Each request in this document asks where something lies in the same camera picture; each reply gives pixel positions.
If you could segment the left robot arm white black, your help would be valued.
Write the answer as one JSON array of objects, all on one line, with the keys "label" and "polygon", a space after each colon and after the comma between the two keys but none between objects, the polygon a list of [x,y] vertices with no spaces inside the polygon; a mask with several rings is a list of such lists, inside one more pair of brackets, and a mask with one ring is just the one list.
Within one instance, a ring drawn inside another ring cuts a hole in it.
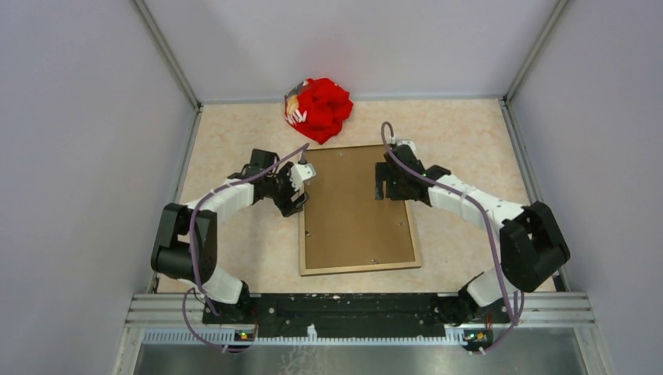
[{"label": "left robot arm white black", "polygon": [[270,199],[283,217],[303,211],[309,195],[306,182],[316,177],[314,166],[292,156],[254,149],[242,169],[194,201],[167,204],[161,213],[150,266],[156,273],[179,280],[221,303],[232,323],[250,314],[245,283],[218,263],[218,227],[234,214]]}]

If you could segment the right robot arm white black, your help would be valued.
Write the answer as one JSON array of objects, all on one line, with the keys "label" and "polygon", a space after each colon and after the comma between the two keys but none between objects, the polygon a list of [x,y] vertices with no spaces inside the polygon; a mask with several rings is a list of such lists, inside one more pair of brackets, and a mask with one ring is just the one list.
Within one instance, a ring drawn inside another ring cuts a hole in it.
[{"label": "right robot arm white black", "polygon": [[535,291],[570,258],[571,253],[552,209],[496,198],[466,184],[449,170],[424,168],[409,141],[386,146],[376,165],[376,198],[421,202],[458,215],[486,230],[493,268],[467,282],[458,310],[478,322],[494,302]]}]

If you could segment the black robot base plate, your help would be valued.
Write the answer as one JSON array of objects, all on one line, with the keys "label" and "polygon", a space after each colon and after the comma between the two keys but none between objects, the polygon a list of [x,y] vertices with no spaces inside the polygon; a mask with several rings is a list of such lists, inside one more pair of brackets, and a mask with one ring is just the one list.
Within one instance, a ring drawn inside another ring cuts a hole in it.
[{"label": "black robot base plate", "polygon": [[261,294],[205,308],[204,324],[247,324],[259,338],[440,338],[464,323],[509,323],[502,302],[478,307],[437,293]]}]

